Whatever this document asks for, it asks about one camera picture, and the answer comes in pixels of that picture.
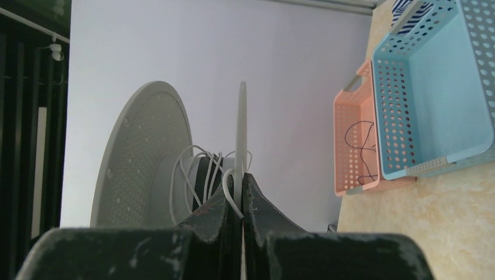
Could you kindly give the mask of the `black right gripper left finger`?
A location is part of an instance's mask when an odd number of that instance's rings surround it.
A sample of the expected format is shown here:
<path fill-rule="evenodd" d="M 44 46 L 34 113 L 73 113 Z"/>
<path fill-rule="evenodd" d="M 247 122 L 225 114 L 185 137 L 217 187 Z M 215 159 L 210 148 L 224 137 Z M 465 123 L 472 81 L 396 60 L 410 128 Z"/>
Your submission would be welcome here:
<path fill-rule="evenodd" d="M 17 279 L 234 279 L 224 177 L 215 194 L 170 228 L 59 228 L 45 233 Z"/>

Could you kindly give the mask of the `grey cable spool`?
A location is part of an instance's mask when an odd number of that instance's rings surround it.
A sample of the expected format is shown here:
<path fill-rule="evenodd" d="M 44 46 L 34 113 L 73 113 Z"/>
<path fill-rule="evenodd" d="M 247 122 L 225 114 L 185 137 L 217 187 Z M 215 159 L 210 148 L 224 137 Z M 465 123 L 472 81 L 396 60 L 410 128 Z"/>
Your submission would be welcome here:
<path fill-rule="evenodd" d="M 236 148 L 211 152 L 195 145 L 176 89 L 164 81 L 141 86 L 109 136 L 92 203 L 92 227 L 169 228 L 189 217 L 224 177 L 241 178 L 247 149 L 247 84 L 239 89 Z"/>

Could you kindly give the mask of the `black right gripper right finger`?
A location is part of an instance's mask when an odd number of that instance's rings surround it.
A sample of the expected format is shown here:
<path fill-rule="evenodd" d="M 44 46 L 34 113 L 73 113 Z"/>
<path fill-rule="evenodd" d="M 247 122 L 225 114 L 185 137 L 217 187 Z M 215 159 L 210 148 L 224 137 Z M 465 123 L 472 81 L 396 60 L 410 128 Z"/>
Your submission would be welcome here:
<path fill-rule="evenodd" d="M 243 178 L 248 279 L 433 279 L 421 248 L 389 233 L 311 233 Z"/>

